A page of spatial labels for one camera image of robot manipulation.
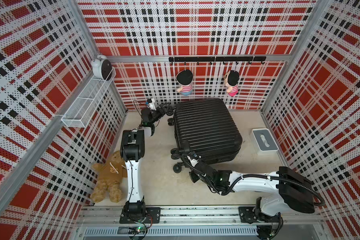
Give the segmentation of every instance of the plush doll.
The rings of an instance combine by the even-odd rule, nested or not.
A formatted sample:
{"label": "plush doll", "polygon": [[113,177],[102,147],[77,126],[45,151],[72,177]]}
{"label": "plush doll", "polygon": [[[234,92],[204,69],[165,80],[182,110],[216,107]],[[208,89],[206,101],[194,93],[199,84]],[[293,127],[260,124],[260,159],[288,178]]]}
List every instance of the plush doll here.
{"label": "plush doll", "polygon": [[190,95],[192,93],[192,79],[193,74],[190,70],[186,69],[179,72],[176,76],[176,80],[180,84],[177,92],[185,96]]}
{"label": "plush doll", "polygon": [[227,93],[229,96],[233,97],[239,92],[237,82],[239,81],[239,73],[230,70],[224,76],[224,85],[227,87]]}
{"label": "plush doll", "polygon": [[98,175],[96,187],[91,194],[91,200],[95,203],[101,202],[104,200],[108,190],[111,202],[120,201],[123,193],[119,188],[119,184],[123,177],[127,177],[127,169],[124,160],[120,156],[120,151],[115,152],[108,158],[105,164],[95,163],[92,168],[98,172]]}

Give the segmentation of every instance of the teddy bear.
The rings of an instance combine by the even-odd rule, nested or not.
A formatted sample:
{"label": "teddy bear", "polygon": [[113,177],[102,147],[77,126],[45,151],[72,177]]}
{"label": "teddy bear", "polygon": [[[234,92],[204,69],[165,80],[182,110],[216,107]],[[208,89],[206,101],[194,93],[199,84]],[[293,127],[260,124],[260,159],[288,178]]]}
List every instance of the teddy bear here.
{"label": "teddy bear", "polygon": [[98,173],[97,184],[91,200],[95,203],[101,202],[109,191],[109,199],[111,202],[118,202],[123,195],[119,188],[119,184],[123,177],[127,177],[127,169],[125,162],[120,156],[120,151],[115,152],[108,158],[105,164],[95,163],[92,168]]}

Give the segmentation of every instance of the hard-shell suitcase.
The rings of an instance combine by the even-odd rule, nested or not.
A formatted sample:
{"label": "hard-shell suitcase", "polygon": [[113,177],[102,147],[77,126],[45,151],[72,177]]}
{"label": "hard-shell suitcase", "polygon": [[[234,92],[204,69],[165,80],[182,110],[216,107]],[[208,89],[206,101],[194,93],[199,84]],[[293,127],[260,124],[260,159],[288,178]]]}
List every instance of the hard-shell suitcase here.
{"label": "hard-shell suitcase", "polygon": [[179,103],[176,105],[173,123],[178,150],[186,153],[195,151],[207,164],[233,160],[243,142],[221,99]]}

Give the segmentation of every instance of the perforated wall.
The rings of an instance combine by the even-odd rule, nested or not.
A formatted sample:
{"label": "perforated wall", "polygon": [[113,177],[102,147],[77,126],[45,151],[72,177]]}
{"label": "perforated wall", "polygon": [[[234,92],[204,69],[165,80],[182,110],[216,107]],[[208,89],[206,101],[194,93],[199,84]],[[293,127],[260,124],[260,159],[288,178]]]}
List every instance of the perforated wall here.
{"label": "perforated wall", "polygon": [[266,116],[333,237],[360,239],[360,1],[331,0],[295,64]]}
{"label": "perforated wall", "polygon": [[0,1],[0,184],[90,70],[66,1]]}
{"label": "perforated wall", "polygon": [[107,56],[288,54],[316,1],[78,0]]}
{"label": "perforated wall", "polygon": [[[145,106],[147,98],[158,103],[178,103],[198,98],[220,98],[229,108],[260,109],[271,90],[284,62],[248,64],[237,63],[115,63],[116,87],[129,109],[133,100]],[[178,72],[189,69],[193,73],[193,92],[183,96],[176,91]],[[239,92],[231,97],[226,93],[223,77],[229,70],[240,74]]]}
{"label": "perforated wall", "polygon": [[86,128],[63,127],[0,216],[0,239],[69,239],[97,175],[112,154],[123,110],[108,90]]}

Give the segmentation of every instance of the white wire basket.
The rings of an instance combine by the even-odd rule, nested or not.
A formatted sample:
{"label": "white wire basket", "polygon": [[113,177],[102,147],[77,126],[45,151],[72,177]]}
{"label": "white wire basket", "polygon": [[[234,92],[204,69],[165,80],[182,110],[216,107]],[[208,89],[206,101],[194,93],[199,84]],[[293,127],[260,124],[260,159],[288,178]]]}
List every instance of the white wire basket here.
{"label": "white wire basket", "polygon": [[62,122],[67,127],[86,127],[89,124],[107,88],[116,76],[114,67],[109,74],[111,77],[108,81],[98,79],[95,76],[89,80],[89,83],[62,117]]}

